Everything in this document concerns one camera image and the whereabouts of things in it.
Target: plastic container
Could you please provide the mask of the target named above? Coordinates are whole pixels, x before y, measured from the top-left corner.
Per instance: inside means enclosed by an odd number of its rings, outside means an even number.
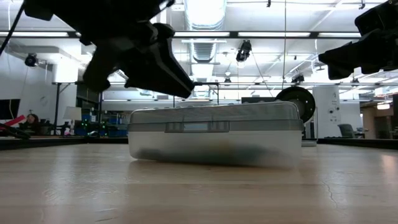
[[[137,110],[130,153],[136,159],[236,166],[293,167],[303,123],[291,102]]]

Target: white wall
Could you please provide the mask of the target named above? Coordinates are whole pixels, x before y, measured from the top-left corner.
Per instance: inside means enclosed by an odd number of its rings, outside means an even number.
[[[21,99],[18,116],[26,116],[32,110],[40,119],[54,119],[56,86],[51,82],[52,72],[29,68],[21,59],[5,52],[1,55],[0,100]]]
[[[340,114],[341,123],[352,125],[354,131],[363,127],[359,102],[341,102]]]

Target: office chair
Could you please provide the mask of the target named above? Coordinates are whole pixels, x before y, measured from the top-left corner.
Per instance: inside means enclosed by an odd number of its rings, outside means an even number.
[[[341,137],[343,138],[355,138],[355,133],[352,125],[350,124],[339,124]]]

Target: table surface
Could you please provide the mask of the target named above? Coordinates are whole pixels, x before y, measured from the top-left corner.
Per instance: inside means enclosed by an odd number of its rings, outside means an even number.
[[[303,148],[291,170],[134,161],[127,145],[0,152],[0,223],[397,223],[398,151]]]

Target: black wheel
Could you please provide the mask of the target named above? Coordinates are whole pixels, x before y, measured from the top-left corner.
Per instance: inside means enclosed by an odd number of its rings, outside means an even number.
[[[0,123],[0,128],[3,128],[2,131],[4,131],[6,134],[8,134],[10,136],[14,136],[15,138],[30,139],[30,134],[27,134],[27,133],[25,133],[25,132],[23,132],[21,130],[18,130],[16,128],[10,127],[8,125]]]
[[[299,86],[292,86],[282,90],[276,100],[289,101],[296,104],[300,119],[306,123],[315,112],[315,99],[313,95],[306,89]]]

